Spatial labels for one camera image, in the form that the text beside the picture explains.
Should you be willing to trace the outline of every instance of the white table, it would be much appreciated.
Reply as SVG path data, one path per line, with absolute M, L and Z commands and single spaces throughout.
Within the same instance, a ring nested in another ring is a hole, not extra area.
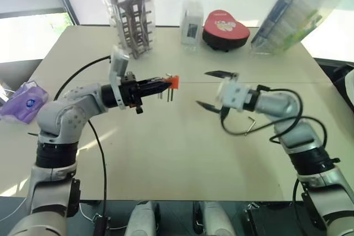
M 154 49 L 131 60 L 128 70 L 137 79 L 180 75 L 173 102 L 150 96 L 143 99 L 144 113 L 111 109 L 92 118 L 106 154 L 110 200 L 290 200 L 295 170 L 279 145 L 268 141 L 272 128 L 247 137 L 231 137 L 220 127 L 218 116 L 203 110 L 195 100 L 214 102 L 220 80 L 205 71 L 227 70 L 241 74 L 241 81 L 274 88 L 290 88 L 303 97 L 304 114 L 320 118 L 329 131 L 327 145 L 354 187 L 354 119 L 330 80 L 301 44 L 281 56 L 250 56 L 246 46 L 223 53 L 206 45 L 195 53 L 182 49 L 177 28 L 157 28 Z M 108 27 L 69 27 L 40 64 L 33 78 L 53 97 L 61 84 L 79 67 L 110 54 L 116 42 Z M 108 83 L 108 63 L 101 62 L 78 75 L 67 87 Z M 244 130 L 247 116 L 257 124 L 267 119 L 255 113 L 232 112 L 227 126 Z M 322 132 L 317 125 L 319 135 Z M 30 125 L 0 121 L 0 193 L 25 196 L 30 167 L 35 160 L 37 132 Z M 79 143 L 76 177 L 81 199 L 102 198 L 102 162 L 93 133 L 85 127 Z

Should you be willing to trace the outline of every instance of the orange object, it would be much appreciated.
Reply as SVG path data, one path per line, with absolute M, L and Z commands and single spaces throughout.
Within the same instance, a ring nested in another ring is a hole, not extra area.
M 171 82 L 171 86 L 169 88 L 173 90 L 177 90 L 179 87 L 179 76 L 173 76 L 165 79 L 166 82 Z

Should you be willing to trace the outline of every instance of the robotic arm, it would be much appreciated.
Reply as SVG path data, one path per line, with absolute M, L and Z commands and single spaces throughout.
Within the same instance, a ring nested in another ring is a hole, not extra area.
M 127 65 L 128 56 L 113 49 L 111 84 L 78 87 L 40 110 L 37 158 L 26 199 L 28 216 L 10 236 L 65 236 L 66 217 L 79 209 L 80 180 L 74 176 L 77 145 L 86 122 L 117 106 L 135 107 L 142 113 L 142 97 L 161 93 L 171 85 L 158 77 L 137 81 L 133 73 L 125 75 Z
M 222 108 L 218 110 L 210 104 L 198 103 L 208 111 L 220 114 L 222 124 L 230 108 L 263 113 L 271 121 L 279 121 L 274 124 L 274 131 L 280 135 L 278 139 L 298 173 L 304 189 L 301 195 L 313 224 L 326 229 L 329 236 L 354 235 L 354 193 L 334 164 L 339 159 L 330 159 L 305 119 L 286 131 L 299 113 L 295 98 L 288 93 L 263 93 L 262 90 L 268 89 L 264 86 L 252 90 L 237 81 L 237 74 L 224 71 L 206 74 L 224 78 L 217 96 Z

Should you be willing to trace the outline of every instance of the purple tissue pack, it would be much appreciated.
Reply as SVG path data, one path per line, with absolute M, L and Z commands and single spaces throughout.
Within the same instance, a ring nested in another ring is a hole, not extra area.
M 47 91 L 35 81 L 23 83 L 0 109 L 0 119 L 29 124 L 47 100 Z

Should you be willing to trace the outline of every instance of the red heart-shaped box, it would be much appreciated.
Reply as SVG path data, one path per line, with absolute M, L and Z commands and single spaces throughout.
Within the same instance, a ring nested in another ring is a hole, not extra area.
M 203 40 L 215 50 L 229 51 L 245 45 L 249 29 L 220 9 L 209 14 L 203 29 Z

